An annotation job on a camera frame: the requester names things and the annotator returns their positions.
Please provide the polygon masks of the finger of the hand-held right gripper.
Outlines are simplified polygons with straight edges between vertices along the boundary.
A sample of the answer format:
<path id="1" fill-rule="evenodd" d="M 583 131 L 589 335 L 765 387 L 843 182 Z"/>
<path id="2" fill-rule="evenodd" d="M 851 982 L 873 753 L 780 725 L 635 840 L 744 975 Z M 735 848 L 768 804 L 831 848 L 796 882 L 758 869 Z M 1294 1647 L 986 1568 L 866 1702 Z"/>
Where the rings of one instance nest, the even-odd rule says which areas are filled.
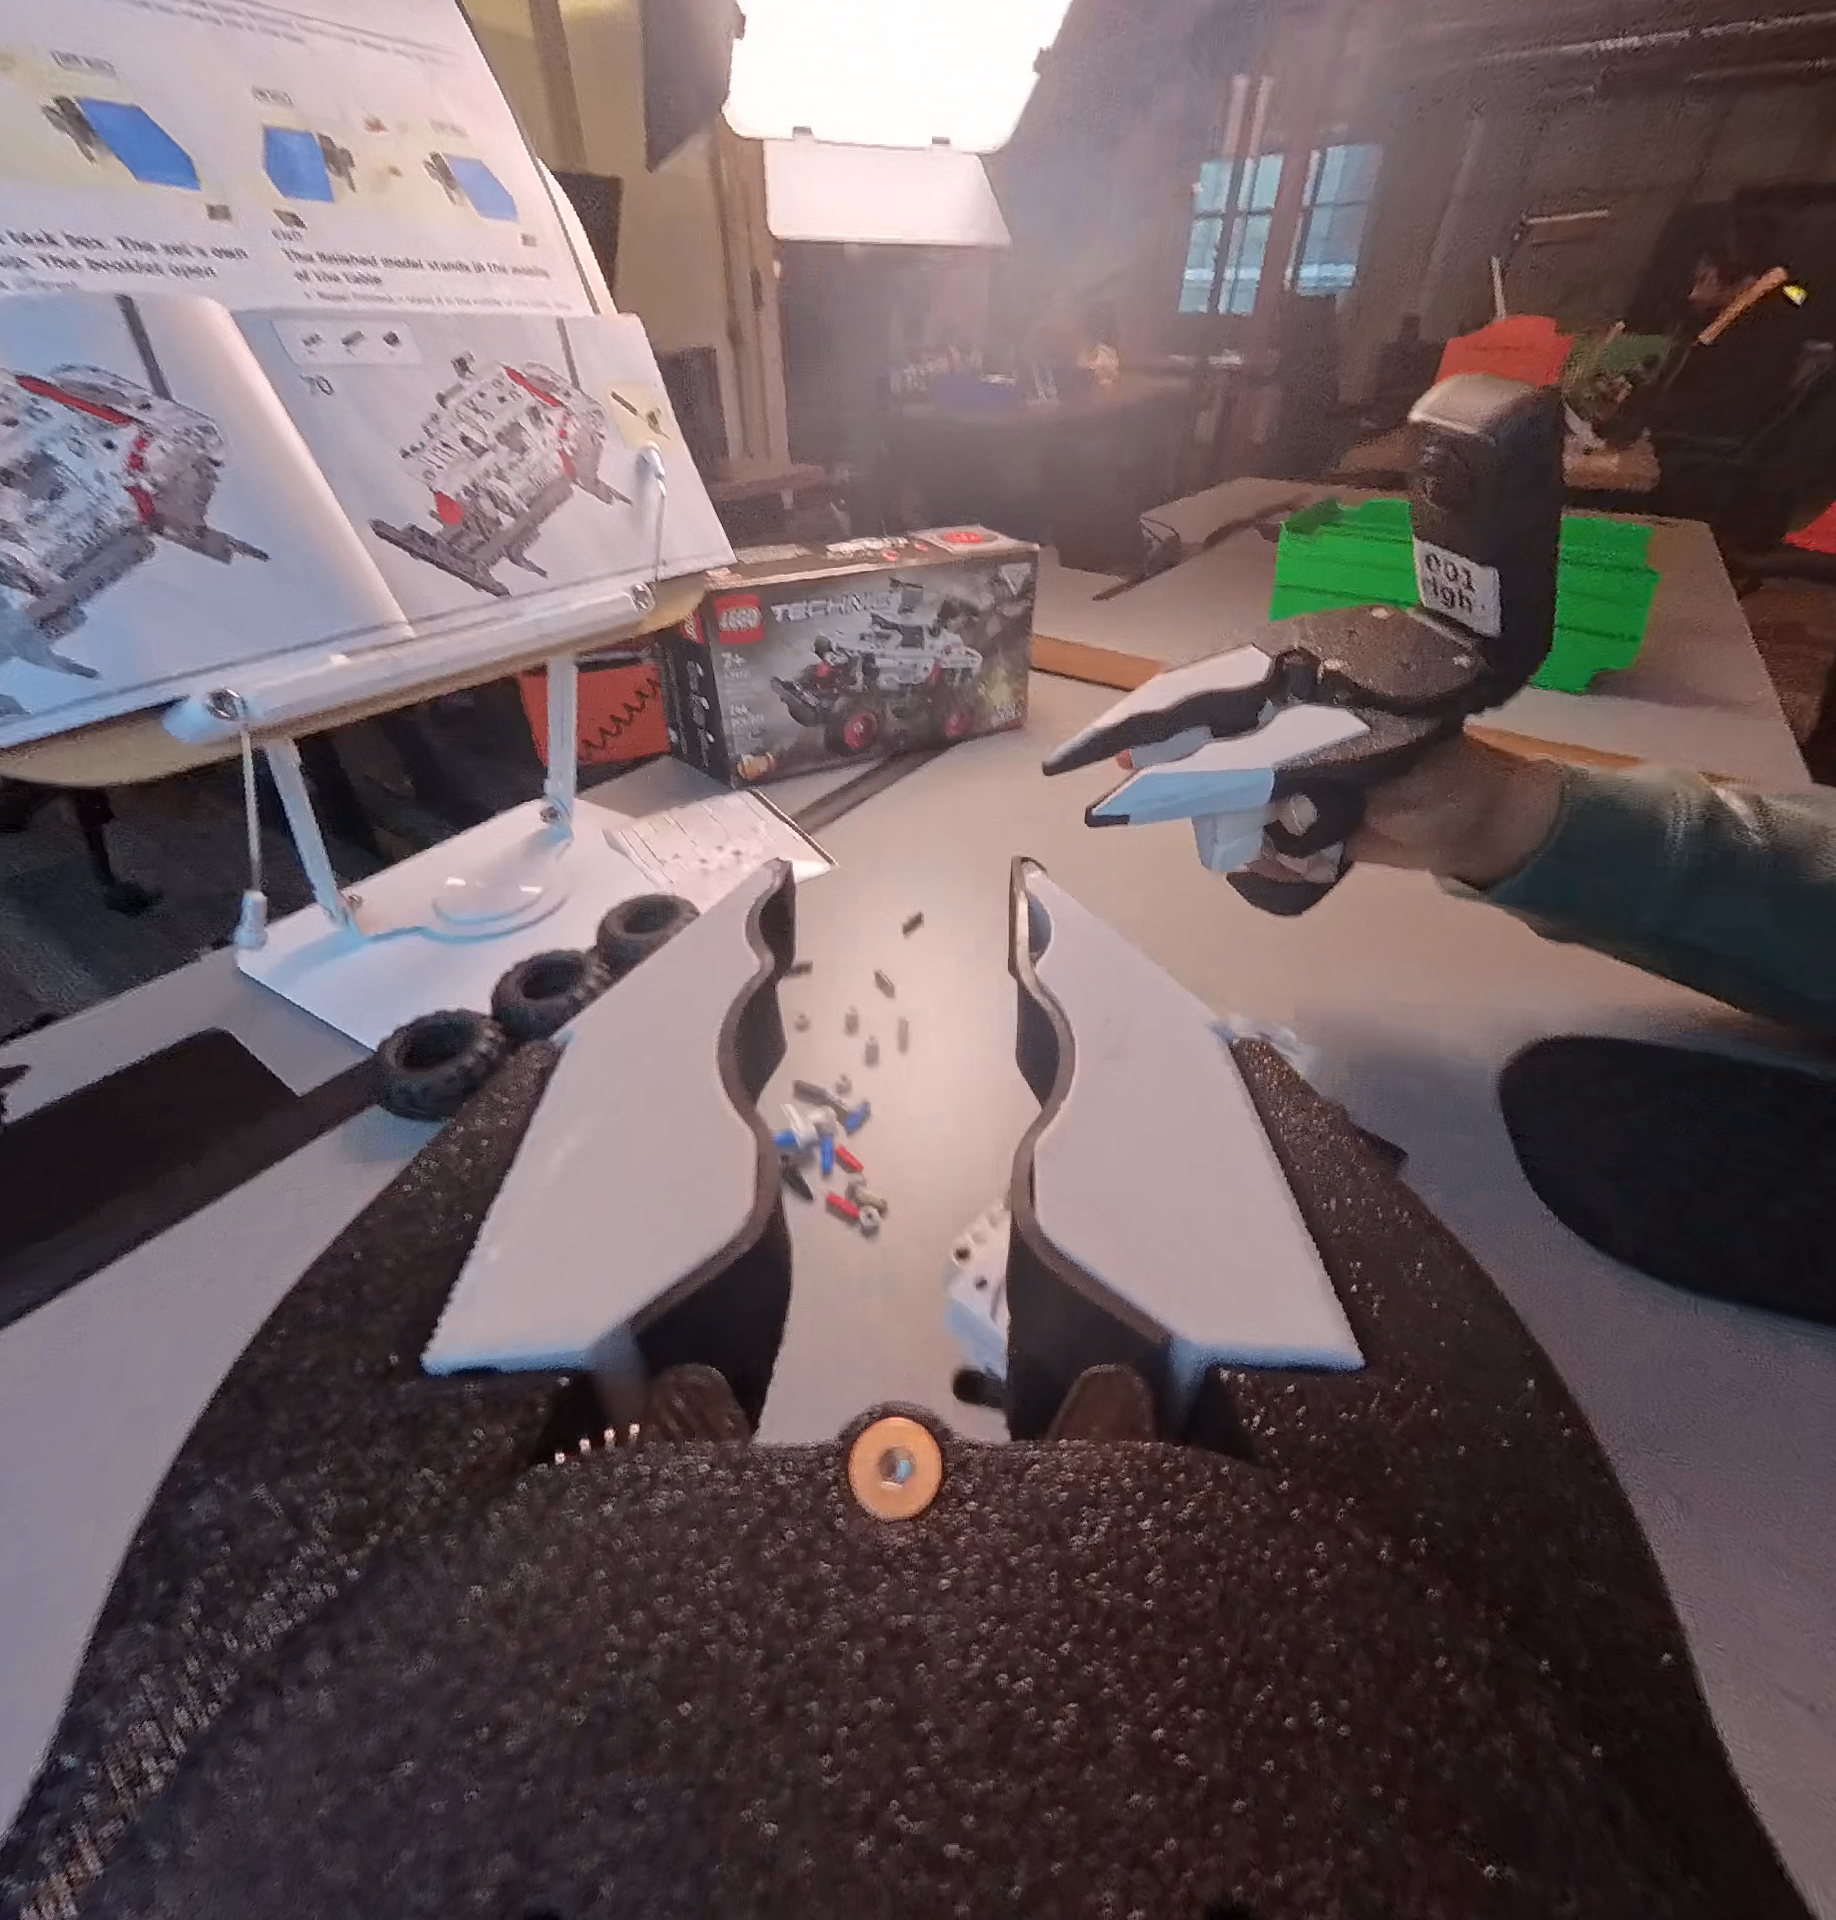
<path id="1" fill-rule="evenodd" d="M 1265 723 L 1227 733 L 1182 713 L 1116 710 L 1079 731 L 1076 762 L 1127 753 L 1132 770 L 1085 818 L 1094 826 L 1132 826 L 1262 810 L 1283 770 L 1366 736 L 1369 723 L 1344 706 L 1283 706 Z"/>
<path id="2" fill-rule="evenodd" d="M 1366 716 L 1332 699 L 1333 664 L 1314 647 L 1265 653 L 1246 641 L 1149 676 L 1044 759 L 1044 776 L 1123 753 L 1188 759 L 1218 740 L 1265 740 L 1283 776 L 1376 776 Z"/>

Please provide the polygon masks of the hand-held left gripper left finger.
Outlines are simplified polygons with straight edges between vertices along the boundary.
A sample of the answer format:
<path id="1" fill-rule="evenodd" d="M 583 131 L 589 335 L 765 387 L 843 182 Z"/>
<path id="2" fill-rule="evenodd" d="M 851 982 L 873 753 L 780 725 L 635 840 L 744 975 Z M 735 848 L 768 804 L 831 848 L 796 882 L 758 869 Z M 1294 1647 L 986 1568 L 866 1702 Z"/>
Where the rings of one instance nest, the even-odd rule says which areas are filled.
<path id="1" fill-rule="evenodd" d="M 794 865 L 761 865 L 568 1022 L 428 1373 L 608 1371 L 758 1241 L 794 962 Z"/>

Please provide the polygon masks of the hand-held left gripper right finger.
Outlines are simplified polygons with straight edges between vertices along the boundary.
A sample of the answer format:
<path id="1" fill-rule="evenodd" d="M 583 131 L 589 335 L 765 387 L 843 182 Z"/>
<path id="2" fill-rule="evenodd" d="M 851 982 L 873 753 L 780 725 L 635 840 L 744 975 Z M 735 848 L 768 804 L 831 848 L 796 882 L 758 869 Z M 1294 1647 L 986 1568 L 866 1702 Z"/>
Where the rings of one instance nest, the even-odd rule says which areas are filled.
<path id="1" fill-rule="evenodd" d="M 1243 1082 L 1242 1031 L 1048 869 L 1011 869 L 1020 1140 L 1011 1378 L 1123 1363 L 1356 1373 L 1365 1349 Z"/>

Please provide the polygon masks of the white lego vehicle model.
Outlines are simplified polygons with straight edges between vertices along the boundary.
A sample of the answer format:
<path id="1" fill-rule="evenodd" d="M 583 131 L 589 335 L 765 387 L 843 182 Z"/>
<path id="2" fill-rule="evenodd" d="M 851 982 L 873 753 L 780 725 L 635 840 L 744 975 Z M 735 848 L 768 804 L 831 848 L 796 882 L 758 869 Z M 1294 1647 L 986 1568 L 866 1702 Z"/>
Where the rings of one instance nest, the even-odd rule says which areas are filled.
<path id="1" fill-rule="evenodd" d="M 947 1326 L 966 1368 L 1003 1382 L 1008 1371 L 1011 1209 L 992 1200 L 953 1235 Z"/>

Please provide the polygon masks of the person's right forearm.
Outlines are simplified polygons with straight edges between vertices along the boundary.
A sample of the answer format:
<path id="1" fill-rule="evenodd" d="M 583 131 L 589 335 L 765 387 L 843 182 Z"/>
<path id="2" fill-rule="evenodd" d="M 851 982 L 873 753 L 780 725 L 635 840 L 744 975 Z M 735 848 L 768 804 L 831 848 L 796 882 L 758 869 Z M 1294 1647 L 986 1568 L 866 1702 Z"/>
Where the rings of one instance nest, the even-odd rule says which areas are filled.
<path id="1" fill-rule="evenodd" d="M 1836 1038 L 1836 788 L 1772 795 L 1660 766 L 1560 766 L 1556 821 L 1453 896 L 1757 1019 Z"/>

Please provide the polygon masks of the cluster of small lego pieces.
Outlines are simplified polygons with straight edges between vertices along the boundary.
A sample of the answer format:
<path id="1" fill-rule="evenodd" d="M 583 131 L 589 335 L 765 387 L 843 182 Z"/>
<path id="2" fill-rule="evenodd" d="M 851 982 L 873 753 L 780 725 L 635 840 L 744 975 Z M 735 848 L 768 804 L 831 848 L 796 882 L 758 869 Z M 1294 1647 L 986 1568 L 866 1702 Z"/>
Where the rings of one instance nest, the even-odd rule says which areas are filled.
<path id="1" fill-rule="evenodd" d="M 796 1075 L 768 1121 L 788 1192 L 866 1239 L 888 1220 L 888 1196 L 859 1150 L 873 1116 L 873 1101 L 851 1078 Z"/>

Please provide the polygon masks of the lego set box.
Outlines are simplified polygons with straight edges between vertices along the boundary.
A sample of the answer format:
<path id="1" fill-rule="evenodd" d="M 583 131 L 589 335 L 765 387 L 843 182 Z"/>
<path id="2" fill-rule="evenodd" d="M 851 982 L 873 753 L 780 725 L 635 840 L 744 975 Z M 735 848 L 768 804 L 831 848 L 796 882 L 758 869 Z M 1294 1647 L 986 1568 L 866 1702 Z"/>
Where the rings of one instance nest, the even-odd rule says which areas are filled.
<path id="1" fill-rule="evenodd" d="M 663 632 L 668 744 L 758 785 L 1022 729 L 1040 574 L 986 526 L 742 550 Z"/>

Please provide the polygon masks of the lego sticker sheet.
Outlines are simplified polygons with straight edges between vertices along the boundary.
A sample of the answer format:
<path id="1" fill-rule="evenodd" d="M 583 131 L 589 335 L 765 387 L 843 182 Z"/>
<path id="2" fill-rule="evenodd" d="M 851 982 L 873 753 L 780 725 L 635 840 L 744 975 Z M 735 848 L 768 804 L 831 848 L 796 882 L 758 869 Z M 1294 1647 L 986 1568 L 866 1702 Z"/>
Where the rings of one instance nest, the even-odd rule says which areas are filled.
<path id="1" fill-rule="evenodd" d="M 768 863 L 784 860 L 796 882 L 837 869 L 833 856 L 798 821 L 761 791 L 727 791 L 627 817 L 604 810 L 604 840 L 654 893 L 710 907 Z"/>

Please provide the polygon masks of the lego instruction booklet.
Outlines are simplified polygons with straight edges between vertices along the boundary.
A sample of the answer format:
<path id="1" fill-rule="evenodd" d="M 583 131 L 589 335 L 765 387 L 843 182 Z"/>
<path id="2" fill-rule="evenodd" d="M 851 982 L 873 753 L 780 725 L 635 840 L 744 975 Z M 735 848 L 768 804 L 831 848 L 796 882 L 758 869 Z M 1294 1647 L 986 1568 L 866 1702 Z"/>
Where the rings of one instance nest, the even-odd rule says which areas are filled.
<path id="1" fill-rule="evenodd" d="M 0 295 L 0 753 L 507 664 L 732 557 L 631 316 Z"/>

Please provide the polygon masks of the person's right hand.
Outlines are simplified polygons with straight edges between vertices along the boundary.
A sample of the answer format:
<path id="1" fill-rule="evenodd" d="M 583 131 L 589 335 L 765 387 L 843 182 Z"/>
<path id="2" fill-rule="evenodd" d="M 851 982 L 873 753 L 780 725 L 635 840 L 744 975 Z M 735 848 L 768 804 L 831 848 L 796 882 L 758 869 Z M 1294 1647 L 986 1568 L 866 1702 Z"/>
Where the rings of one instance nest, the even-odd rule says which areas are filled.
<path id="1" fill-rule="evenodd" d="M 1462 731 L 1366 795 L 1344 856 L 1488 891 L 1549 840 L 1565 780 L 1559 759 L 1512 753 Z"/>

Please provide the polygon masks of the green plastic bin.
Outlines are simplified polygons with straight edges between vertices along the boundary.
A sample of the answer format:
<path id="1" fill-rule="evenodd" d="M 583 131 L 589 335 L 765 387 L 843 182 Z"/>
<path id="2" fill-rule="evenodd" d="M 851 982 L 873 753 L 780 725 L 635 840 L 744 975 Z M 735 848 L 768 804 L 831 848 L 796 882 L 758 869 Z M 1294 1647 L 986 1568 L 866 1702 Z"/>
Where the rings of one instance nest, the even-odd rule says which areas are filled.
<path id="1" fill-rule="evenodd" d="M 1641 522 L 1564 516 L 1556 641 L 1534 687 L 1585 694 L 1641 658 L 1660 587 L 1652 534 Z M 1407 500 L 1324 497 L 1299 508 L 1277 531 L 1268 619 L 1376 602 L 1419 602 Z"/>

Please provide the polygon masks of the red plastic bin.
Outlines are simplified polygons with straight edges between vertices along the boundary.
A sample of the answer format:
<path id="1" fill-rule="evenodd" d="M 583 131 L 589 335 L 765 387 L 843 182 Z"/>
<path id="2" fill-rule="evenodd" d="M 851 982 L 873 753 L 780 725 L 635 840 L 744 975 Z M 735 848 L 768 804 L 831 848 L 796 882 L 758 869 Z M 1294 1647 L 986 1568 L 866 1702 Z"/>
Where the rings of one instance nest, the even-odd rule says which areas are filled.
<path id="1" fill-rule="evenodd" d="M 1505 377 L 1531 387 L 1560 385 L 1578 335 L 1545 314 L 1505 314 L 1445 340 L 1438 383 L 1460 374 Z"/>

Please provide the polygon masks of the black wrist rest pad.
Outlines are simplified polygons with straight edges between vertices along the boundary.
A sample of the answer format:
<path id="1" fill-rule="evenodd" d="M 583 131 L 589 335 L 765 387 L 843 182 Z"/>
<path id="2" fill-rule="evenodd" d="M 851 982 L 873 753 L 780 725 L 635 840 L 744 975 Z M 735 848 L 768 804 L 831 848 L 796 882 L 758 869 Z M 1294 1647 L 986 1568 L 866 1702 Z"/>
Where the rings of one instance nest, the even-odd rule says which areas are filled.
<path id="1" fill-rule="evenodd" d="M 1836 1329 L 1836 1075 L 1623 1038 L 1549 1038 L 1499 1078 L 1535 1199 L 1697 1297 Z"/>

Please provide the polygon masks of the bright studio light panel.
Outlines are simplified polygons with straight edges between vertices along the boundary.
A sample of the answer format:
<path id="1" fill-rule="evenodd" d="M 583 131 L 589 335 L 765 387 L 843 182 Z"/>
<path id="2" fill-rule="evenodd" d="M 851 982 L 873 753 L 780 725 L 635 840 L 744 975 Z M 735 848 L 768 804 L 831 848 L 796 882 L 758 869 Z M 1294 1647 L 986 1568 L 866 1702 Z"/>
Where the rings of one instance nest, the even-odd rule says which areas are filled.
<path id="1" fill-rule="evenodd" d="M 1070 3 L 744 3 L 724 120 L 784 245 L 996 254 L 986 160 L 1020 131 Z"/>

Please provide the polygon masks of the printed instruction sheet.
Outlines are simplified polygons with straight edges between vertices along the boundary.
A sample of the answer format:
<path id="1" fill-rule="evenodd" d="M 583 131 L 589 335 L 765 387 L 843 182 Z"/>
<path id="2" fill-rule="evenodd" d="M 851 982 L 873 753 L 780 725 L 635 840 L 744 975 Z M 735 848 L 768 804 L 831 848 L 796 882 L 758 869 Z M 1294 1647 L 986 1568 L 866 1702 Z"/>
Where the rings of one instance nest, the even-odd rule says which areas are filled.
<path id="1" fill-rule="evenodd" d="M 0 295 L 612 314 L 459 3 L 0 3 Z"/>

